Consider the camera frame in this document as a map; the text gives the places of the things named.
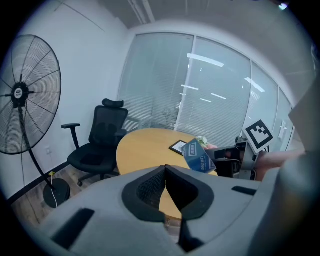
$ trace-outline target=baseboard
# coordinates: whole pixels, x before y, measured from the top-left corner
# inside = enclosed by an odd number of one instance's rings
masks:
[[[64,168],[66,168],[69,165],[68,162],[64,162],[62,164],[60,164],[59,166],[57,166],[56,168],[52,169],[52,172],[57,173],[61,170],[63,170]],[[8,204],[12,205],[15,201],[17,201],[20,197],[22,197],[24,194],[26,194],[27,192],[29,192],[30,190],[32,190],[33,188],[35,188],[37,185],[39,185],[41,182],[43,182],[45,180],[44,177],[40,176],[39,178],[35,179],[34,181],[32,181],[30,184],[26,185],[23,189],[19,190],[17,193],[15,193],[13,196],[11,196],[7,202]]]

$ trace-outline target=glass wall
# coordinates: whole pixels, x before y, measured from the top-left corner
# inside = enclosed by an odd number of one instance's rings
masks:
[[[124,129],[164,128],[232,146],[243,126],[260,119],[271,151],[287,149],[291,106],[274,80],[239,52],[184,34],[137,35],[123,70],[119,100]]]
[[[274,142],[270,145],[271,151],[285,151],[287,149],[292,129],[294,127],[288,116],[290,112],[290,102],[283,91],[279,88],[279,103],[274,129],[272,131]]]
[[[197,38],[190,79],[183,92],[177,131],[205,136],[211,144],[235,143],[244,125],[250,97],[250,60],[242,54]]]
[[[136,36],[119,89],[119,100],[129,110],[124,129],[174,129],[193,40],[173,33]]]
[[[250,101],[244,125],[262,120],[270,131],[273,130],[277,106],[278,85],[254,62],[252,63],[252,77],[246,82],[251,84]]]

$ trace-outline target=power outlet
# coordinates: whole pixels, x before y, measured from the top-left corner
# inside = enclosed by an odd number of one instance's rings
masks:
[[[51,148],[49,146],[47,146],[45,148],[45,152],[46,152],[47,155],[50,155],[52,153]]]

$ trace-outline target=person's arm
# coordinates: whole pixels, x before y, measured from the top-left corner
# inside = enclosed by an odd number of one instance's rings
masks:
[[[292,150],[267,153],[261,151],[255,164],[256,181],[262,181],[266,172],[272,168],[280,168],[285,161],[297,158],[305,153],[304,150]]]

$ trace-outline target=round table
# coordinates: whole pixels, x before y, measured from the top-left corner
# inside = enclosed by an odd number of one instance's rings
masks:
[[[192,135],[167,129],[148,128],[133,131],[118,145],[116,161],[119,172],[124,175],[164,165],[189,169],[184,157],[169,147],[179,140],[188,143],[194,138]],[[182,218],[167,189],[161,196],[159,210],[169,217]]]

